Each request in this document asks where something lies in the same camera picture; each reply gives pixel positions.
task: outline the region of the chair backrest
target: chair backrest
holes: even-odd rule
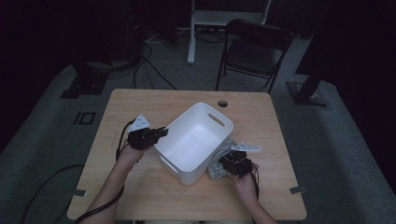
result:
[[[288,51],[292,36],[285,30],[274,26],[235,19],[227,23],[225,28],[226,40],[228,35],[238,35],[246,41],[265,48]]]

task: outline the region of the black chair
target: black chair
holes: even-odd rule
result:
[[[229,45],[230,35],[235,40]],[[235,19],[225,27],[224,49],[221,55],[216,91],[219,89],[221,71],[233,70],[254,77],[266,78],[268,93],[274,86],[283,57],[292,42],[290,33],[273,26]]]

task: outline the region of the white plastic basket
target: white plastic basket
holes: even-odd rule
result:
[[[163,166],[182,184],[193,184],[207,169],[233,123],[210,105],[198,103],[167,126],[155,145]]]

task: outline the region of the gray carpet floor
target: gray carpet floor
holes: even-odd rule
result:
[[[158,38],[148,44],[152,48],[149,61],[179,90],[214,90],[221,44],[198,41],[193,65],[187,64],[188,38],[180,38],[176,45]],[[286,82],[306,79],[295,75],[295,70],[308,45],[309,40],[294,38],[271,94],[297,180],[307,189],[303,198],[308,215],[302,223],[396,223],[395,195],[336,88],[320,83],[326,107],[295,105],[292,101]],[[54,223],[58,217],[58,223],[73,223],[63,211],[71,200],[81,167],[55,175],[29,202],[56,171],[85,163],[111,92],[132,88],[134,80],[132,71],[114,72],[101,95],[60,99],[75,75],[68,66],[52,80],[0,155],[1,224],[19,223],[22,216],[26,223]],[[172,89],[145,63],[136,73],[136,87],[151,89],[149,80],[155,89]],[[266,91],[262,79],[235,73],[221,79],[219,90]],[[92,124],[76,122],[78,113],[94,115]]]

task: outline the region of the stand base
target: stand base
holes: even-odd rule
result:
[[[300,97],[300,89],[303,86],[303,82],[286,82],[288,85],[291,97],[296,105],[318,105],[318,106],[326,106],[327,102],[324,100],[323,96],[321,95],[319,89],[315,91],[309,98],[302,98]]]
[[[109,73],[94,73],[88,85],[80,85],[78,75],[73,80],[69,90],[64,91],[61,99],[77,99],[80,95],[100,95],[106,85]]]

